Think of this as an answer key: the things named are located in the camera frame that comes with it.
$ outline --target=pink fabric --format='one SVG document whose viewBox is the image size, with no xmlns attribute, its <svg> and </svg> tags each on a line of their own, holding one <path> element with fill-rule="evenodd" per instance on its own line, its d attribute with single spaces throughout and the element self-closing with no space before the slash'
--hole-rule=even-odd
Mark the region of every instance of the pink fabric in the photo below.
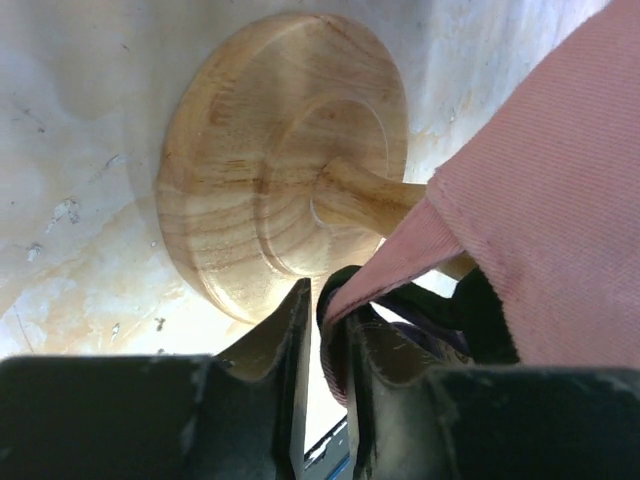
<svg viewBox="0 0 640 480">
<path fill-rule="evenodd" d="M 523 363 L 640 367 L 639 26 L 640 2 L 616 0 L 552 52 L 336 294 L 325 328 L 466 250 Z"/>
</svg>

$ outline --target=wooden knob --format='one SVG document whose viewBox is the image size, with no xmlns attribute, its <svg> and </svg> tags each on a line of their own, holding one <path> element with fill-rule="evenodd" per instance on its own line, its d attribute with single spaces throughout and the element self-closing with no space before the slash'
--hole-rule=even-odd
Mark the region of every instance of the wooden knob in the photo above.
<svg viewBox="0 0 640 480">
<path fill-rule="evenodd" d="M 349 158 L 329 162 L 316 182 L 312 208 L 327 225 L 357 225 L 387 238 L 424 197 L 425 185 L 394 182 L 360 164 Z M 475 261 L 463 254 L 438 270 L 460 280 L 475 266 Z"/>
<path fill-rule="evenodd" d="M 420 198 L 424 187 L 393 183 L 407 132 L 400 74 L 364 26 L 281 15 L 243 28 L 205 62 L 167 132 L 156 199 L 172 260 L 245 322 L 301 277 L 317 294 L 332 272 L 365 263 Z M 389 202 L 367 200 L 370 188 L 388 188 Z M 364 200 L 339 217 L 332 202 L 347 198 Z"/>
</svg>

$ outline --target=wood grain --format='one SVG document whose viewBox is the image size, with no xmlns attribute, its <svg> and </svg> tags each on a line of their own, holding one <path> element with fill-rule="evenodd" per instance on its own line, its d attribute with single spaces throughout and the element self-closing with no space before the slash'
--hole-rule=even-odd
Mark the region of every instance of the wood grain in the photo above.
<svg viewBox="0 0 640 480">
<path fill-rule="evenodd" d="M 319 222 L 336 157 L 396 182 L 407 155 L 400 75 L 365 27 L 337 16 L 254 23 L 205 62 L 167 132 L 157 181 L 165 245 L 187 281 L 255 323 L 301 276 L 366 262 L 380 235 Z"/>
</svg>

